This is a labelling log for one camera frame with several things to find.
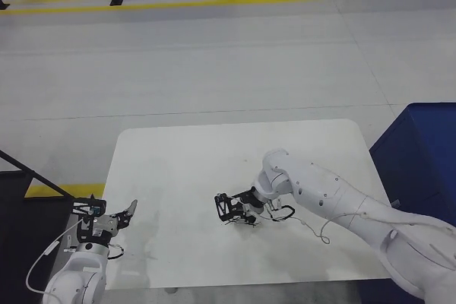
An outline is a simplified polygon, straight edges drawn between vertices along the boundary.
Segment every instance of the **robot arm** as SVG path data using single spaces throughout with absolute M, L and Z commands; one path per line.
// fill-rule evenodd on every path
M 387 206 L 331 171 L 301 163 L 282 149 L 265 154 L 262 166 L 249 190 L 251 199 L 243 203 L 270 204 L 280 195 L 292 194 L 297 204 L 367 242 L 394 282 L 408 293 L 427 304 L 456 303 L 455 227 Z
M 100 303 L 106 286 L 106 263 L 120 256 L 108 257 L 109 241 L 129 225 L 137 200 L 117 214 L 104 214 L 105 206 L 102 200 L 75 199 L 73 214 L 81 219 L 77 229 L 80 244 L 47 284 L 43 304 Z

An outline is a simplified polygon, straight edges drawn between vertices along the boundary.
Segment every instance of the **black pole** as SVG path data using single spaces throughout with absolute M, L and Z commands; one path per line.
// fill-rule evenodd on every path
M 10 6 L 8 3 L 3 3 L 3 1 L 0 0 L 0 11 L 7 9 L 8 6 Z
M 10 155 L 6 154 L 2 150 L 0 150 L 0 158 L 2 158 L 3 160 L 8 161 L 12 165 L 16 166 L 18 169 L 21 169 L 22 171 L 31 174 L 31 176 L 33 178 L 37 179 L 38 181 L 40 181 L 44 185 L 47 185 L 50 188 L 56 190 L 58 193 L 64 195 L 66 198 L 74 198 L 74 196 L 70 195 L 69 193 L 67 193 L 63 189 L 59 188 L 57 185 L 55 185 L 54 183 L 52 183 L 51 181 L 46 179 L 44 176 L 41 176 L 39 173 L 35 172 L 34 170 L 29 168 L 28 166 L 25 166 L 23 163 L 21 163 L 18 160 L 14 159 L 13 157 L 11 157 Z

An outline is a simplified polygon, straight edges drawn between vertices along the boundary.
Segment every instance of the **white table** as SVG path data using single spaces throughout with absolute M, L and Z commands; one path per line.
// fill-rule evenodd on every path
M 113 243 L 107 289 L 202 287 L 388 277 L 370 247 L 336 224 L 325 245 L 296 220 L 225 225 L 214 196 L 248 189 L 267 150 L 283 147 L 388 203 L 356 123 L 345 119 L 129 129 L 120 134 L 103 198 L 107 213 L 137 198 Z M 319 230 L 324 220 L 284 204 Z

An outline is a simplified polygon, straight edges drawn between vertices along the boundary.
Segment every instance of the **yellow floor marking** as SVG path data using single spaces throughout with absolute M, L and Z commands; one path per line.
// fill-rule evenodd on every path
M 13 7 L 0 11 L 4 14 L 48 14 L 48 13 L 85 13 L 97 11 L 132 11 L 154 8 L 188 8 L 195 6 L 215 6 L 215 5 L 269 5 L 277 3 L 291 2 L 316 2 L 318 0 L 204 0 L 194 2 L 164 2 L 164 3 L 145 3 L 120 6 L 84 6 L 77 8 L 20 8 L 14 10 Z
M 105 190 L 105 184 L 59 185 L 59 187 L 76 198 L 89 198 L 92 194 L 95 198 L 101 198 L 103 190 Z M 46 185 L 32 185 L 25 195 L 26 198 L 44 198 L 49 196 L 60 196 L 60 194 Z

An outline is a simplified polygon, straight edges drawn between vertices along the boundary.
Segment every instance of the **gray floor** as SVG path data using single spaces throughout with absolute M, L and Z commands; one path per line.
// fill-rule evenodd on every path
M 348 118 L 370 147 L 408 103 L 443 100 L 456 100 L 456 0 L 0 16 L 0 148 L 57 183 L 105 182 L 127 128 Z M 106 296 L 357 300 L 351 283 Z

